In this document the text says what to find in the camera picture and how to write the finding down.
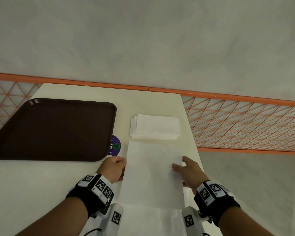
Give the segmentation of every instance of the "purple sticker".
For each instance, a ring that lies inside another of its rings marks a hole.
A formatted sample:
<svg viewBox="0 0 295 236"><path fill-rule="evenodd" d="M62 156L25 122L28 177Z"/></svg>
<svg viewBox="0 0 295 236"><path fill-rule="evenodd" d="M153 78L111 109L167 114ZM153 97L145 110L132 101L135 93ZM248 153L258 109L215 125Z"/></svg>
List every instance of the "purple sticker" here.
<svg viewBox="0 0 295 236"><path fill-rule="evenodd" d="M118 154L120 152L120 149L121 149L120 140L118 139L118 137L113 135L112 138L111 138L110 150L109 150L108 155L118 156Z"/></svg>

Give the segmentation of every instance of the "black cable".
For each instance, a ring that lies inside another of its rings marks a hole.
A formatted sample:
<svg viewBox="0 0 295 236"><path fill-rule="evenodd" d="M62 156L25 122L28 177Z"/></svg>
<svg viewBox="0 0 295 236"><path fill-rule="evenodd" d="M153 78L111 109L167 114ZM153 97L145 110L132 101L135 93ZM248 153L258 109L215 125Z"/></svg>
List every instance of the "black cable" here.
<svg viewBox="0 0 295 236"><path fill-rule="evenodd" d="M101 228L95 228L95 229L92 229L91 231L87 232L86 234L84 234L83 236L86 236L87 234L90 234L91 232L94 232L94 231L101 231L102 229Z"/></svg>

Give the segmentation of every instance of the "floor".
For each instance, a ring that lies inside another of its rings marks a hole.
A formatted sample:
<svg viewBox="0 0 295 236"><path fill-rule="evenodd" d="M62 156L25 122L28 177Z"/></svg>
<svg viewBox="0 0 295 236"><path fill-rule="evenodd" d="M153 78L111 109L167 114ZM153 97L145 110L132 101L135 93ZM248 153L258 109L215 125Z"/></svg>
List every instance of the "floor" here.
<svg viewBox="0 0 295 236"><path fill-rule="evenodd" d="M295 236L295 156L199 152L205 173L279 236Z"/></svg>
<svg viewBox="0 0 295 236"><path fill-rule="evenodd" d="M0 72L295 100L295 0L0 0Z"/></svg>

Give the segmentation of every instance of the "plastic tray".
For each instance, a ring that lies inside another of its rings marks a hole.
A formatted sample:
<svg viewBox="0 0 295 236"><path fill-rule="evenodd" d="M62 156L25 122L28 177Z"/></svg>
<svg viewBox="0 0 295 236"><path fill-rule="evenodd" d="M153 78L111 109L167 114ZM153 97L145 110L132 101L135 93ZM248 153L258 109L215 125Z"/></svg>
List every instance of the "plastic tray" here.
<svg viewBox="0 0 295 236"><path fill-rule="evenodd" d="M0 160L99 161L116 111L112 103L31 99L0 130Z"/></svg>

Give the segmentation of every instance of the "white table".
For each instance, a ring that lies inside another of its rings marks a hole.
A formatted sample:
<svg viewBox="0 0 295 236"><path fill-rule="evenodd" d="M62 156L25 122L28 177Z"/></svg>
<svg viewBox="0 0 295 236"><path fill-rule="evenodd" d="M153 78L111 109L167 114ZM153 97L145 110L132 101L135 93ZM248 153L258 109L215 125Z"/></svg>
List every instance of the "white table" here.
<svg viewBox="0 0 295 236"><path fill-rule="evenodd" d="M202 168L179 94L43 84L33 98L114 103L117 106L117 114L113 134L121 141L119 156L122 157L126 157L131 139L130 121L134 115L178 117L181 126L181 136L178 140L145 140L145 142L178 144L183 150L183 155L198 162ZM0 235L14 235L40 218L59 204L80 178L87 173L95 172L99 165L100 162L0 161ZM114 186L115 198L118 198L121 183L115 183ZM196 208L190 190L184 190L184 194L186 206ZM88 228L93 228L93 223L89 221L83 233L87 232ZM122 228L122 225L126 225L123 221L118 235L129 235L126 234L126 228ZM205 223L204 227L212 236L221 235L220 231L209 223Z"/></svg>

